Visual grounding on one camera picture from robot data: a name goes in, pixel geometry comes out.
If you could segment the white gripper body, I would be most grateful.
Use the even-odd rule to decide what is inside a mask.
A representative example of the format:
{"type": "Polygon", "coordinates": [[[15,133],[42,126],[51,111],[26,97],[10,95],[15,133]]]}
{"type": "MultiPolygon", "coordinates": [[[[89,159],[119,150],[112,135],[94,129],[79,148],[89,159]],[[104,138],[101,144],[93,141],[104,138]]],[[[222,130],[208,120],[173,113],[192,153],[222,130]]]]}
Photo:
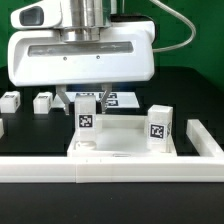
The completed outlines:
{"type": "Polygon", "coordinates": [[[8,74],[16,86],[145,81],[155,24],[117,16],[111,0],[41,0],[11,13],[8,74]]]}

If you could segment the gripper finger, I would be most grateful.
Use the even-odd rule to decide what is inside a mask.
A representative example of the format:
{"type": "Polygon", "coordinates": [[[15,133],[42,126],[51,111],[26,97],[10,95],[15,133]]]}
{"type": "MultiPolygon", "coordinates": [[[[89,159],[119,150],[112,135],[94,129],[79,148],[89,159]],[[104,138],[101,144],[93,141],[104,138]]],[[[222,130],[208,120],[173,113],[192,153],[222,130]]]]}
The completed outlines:
{"type": "Polygon", "coordinates": [[[107,109],[107,98],[109,97],[111,91],[112,91],[112,84],[111,83],[104,83],[101,85],[102,87],[102,97],[100,98],[100,105],[101,105],[101,113],[104,114],[107,109]]]}
{"type": "Polygon", "coordinates": [[[56,86],[56,94],[59,96],[59,98],[64,103],[64,111],[65,111],[65,114],[68,115],[70,100],[66,95],[66,90],[67,90],[66,85],[57,85],[56,86]]]}

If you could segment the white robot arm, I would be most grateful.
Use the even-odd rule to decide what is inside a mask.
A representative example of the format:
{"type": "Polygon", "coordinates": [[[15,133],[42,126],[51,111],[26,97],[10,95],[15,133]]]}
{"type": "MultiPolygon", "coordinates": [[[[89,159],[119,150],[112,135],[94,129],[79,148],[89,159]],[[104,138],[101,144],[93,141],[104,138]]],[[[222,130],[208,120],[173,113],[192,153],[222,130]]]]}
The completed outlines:
{"type": "Polygon", "coordinates": [[[115,82],[154,74],[155,24],[117,16],[111,0],[41,0],[11,13],[18,31],[8,43],[8,75],[16,86],[100,83],[101,109],[115,82]]]}

